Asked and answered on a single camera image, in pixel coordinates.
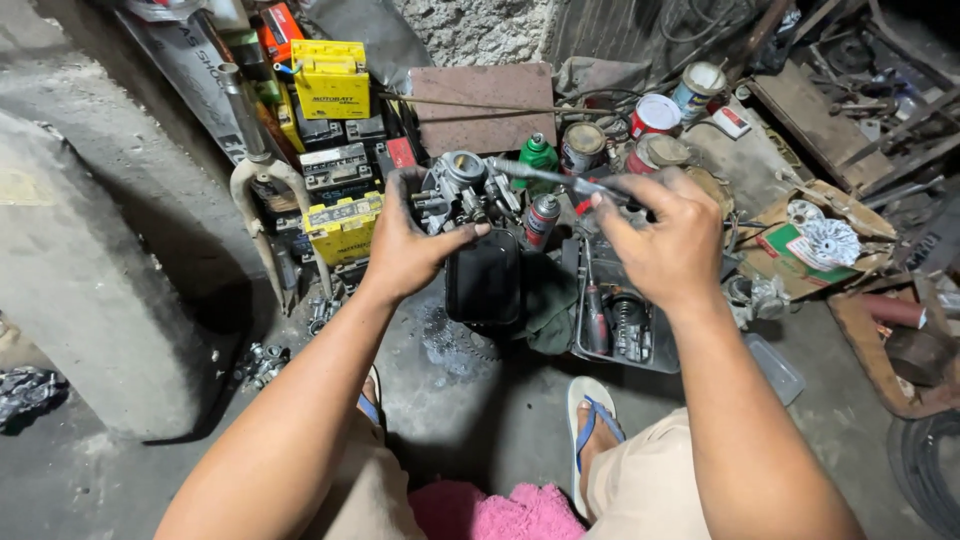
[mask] yellow battery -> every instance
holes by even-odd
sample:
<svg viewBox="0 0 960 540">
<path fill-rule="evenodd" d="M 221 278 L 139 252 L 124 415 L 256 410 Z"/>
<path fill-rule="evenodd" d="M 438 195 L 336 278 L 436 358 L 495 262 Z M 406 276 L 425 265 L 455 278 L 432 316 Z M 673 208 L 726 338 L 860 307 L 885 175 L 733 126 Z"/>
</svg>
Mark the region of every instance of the yellow battery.
<svg viewBox="0 0 960 540">
<path fill-rule="evenodd" d="M 276 104 L 276 121 L 280 124 L 280 129 L 284 135 L 290 139 L 290 142 L 297 149 L 298 154 L 306 152 L 303 148 L 303 141 L 300 140 L 300 133 L 297 131 L 297 115 L 294 114 L 294 104 L 290 100 L 290 92 L 287 91 L 287 85 L 280 84 L 280 103 Z"/>
<path fill-rule="evenodd" d="M 370 118 L 370 74 L 363 43 L 291 39 L 292 65 L 303 117 Z"/>
<path fill-rule="evenodd" d="M 373 225 L 383 209 L 383 195 L 364 193 L 354 201 L 340 199 L 333 207 L 315 205 L 303 216 L 303 231 L 313 251 L 329 266 L 370 256 Z"/>
</svg>

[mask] pink towel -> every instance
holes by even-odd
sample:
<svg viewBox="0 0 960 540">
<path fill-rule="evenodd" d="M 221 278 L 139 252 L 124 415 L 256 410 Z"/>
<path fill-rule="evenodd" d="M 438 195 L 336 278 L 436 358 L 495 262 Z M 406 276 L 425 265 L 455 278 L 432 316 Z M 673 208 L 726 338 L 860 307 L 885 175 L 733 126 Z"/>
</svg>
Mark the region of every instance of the pink towel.
<svg viewBox="0 0 960 540">
<path fill-rule="evenodd" d="M 468 482 L 440 480 L 408 500 L 429 540 L 576 540 L 586 532 L 552 483 L 542 489 L 522 483 L 505 499 Z"/>
</svg>

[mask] dirty hand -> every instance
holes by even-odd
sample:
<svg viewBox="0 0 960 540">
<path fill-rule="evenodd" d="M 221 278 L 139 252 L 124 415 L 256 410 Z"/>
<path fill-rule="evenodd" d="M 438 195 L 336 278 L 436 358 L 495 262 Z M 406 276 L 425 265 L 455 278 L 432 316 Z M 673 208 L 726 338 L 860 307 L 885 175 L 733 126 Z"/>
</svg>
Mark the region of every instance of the dirty hand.
<svg viewBox="0 0 960 540">
<path fill-rule="evenodd" d="M 361 286 L 390 302 L 398 303 L 427 286 L 447 256 L 491 228 L 469 223 L 436 236 L 421 231 L 410 215 L 409 193 L 420 188 L 426 172 L 423 167 L 405 167 L 387 175 L 383 210 L 373 229 L 370 265 Z"/>
<path fill-rule="evenodd" d="M 662 183 L 624 175 L 604 184 L 633 195 L 657 222 L 639 230 L 609 199 L 590 199 L 597 223 L 623 262 L 634 286 L 668 315 L 697 303 L 723 300 L 720 292 L 720 208 L 677 167 L 663 169 Z"/>
</svg>

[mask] orange battery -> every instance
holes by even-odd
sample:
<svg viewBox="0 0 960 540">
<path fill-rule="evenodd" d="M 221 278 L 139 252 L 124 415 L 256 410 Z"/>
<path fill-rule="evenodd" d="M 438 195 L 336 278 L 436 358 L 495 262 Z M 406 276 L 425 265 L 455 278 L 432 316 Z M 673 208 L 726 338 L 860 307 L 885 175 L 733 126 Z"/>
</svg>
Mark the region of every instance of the orange battery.
<svg viewBox="0 0 960 540">
<path fill-rule="evenodd" d="M 290 40 L 303 39 L 303 33 L 290 9 L 286 4 L 276 4 L 260 12 L 263 26 L 256 29 L 256 34 L 267 49 L 271 61 L 285 62 L 290 60 Z"/>
</svg>

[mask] gray plastic tray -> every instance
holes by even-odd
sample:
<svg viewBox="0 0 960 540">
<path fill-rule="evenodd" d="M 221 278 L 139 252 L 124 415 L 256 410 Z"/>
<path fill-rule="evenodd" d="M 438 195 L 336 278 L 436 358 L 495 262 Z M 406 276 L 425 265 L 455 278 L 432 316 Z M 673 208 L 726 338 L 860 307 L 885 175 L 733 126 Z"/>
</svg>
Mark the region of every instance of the gray plastic tray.
<svg viewBox="0 0 960 540">
<path fill-rule="evenodd" d="M 793 403 L 793 400 L 797 399 L 806 387 L 804 376 L 758 333 L 744 335 L 743 342 L 754 355 L 756 363 L 760 364 L 763 375 L 777 391 L 783 406 Z"/>
</svg>

